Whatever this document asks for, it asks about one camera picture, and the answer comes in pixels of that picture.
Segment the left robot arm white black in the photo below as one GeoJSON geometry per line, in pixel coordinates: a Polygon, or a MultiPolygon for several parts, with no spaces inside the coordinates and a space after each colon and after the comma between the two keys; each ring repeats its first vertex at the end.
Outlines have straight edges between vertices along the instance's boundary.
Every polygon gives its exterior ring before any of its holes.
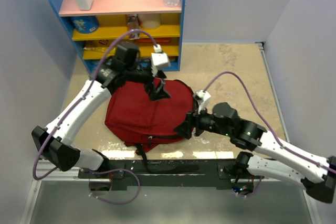
{"type": "Polygon", "coordinates": [[[115,55],[104,60],[65,110],[46,127],[37,126],[32,137],[39,153],[63,172],[73,167],[89,169],[97,178],[108,174],[108,158],[98,151],[80,150],[72,143],[92,113],[126,82],[141,83],[150,100],[170,98],[165,89],[165,74],[159,70],[169,64],[166,53],[155,45],[148,67],[137,63],[139,49],[129,42],[117,45],[115,55]]]}

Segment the red backpack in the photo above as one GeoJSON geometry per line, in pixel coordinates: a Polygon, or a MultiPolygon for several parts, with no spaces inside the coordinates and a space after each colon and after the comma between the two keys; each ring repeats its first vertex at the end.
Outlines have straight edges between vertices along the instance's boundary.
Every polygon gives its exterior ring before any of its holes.
{"type": "Polygon", "coordinates": [[[126,82],[108,104],[106,127],[127,147],[137,148],[144,166],[148,151],[185,139],[174,128],[185,120],[187,112],[197,107],[193,90],[181,80],[167,80],[165,89],[171,95],[169,99],[151,101],[143,84],[126,82]]]}

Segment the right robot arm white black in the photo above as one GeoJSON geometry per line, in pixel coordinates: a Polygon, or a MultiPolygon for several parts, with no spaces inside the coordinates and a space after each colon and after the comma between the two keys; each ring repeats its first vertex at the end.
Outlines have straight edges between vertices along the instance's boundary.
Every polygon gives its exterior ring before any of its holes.
{"type": "Polygon", "coordinates": [[[264,127],[239,117],[228,103],[214,106],[211,114],[187,112],[174,131],[186,139],[204,131],[228,136],[242,151],[226,171],[236,180],[269,177],[293,183],[313,199],[330,204],[335,193],[335,157],[320,157],[275,136],[264,127]]]}

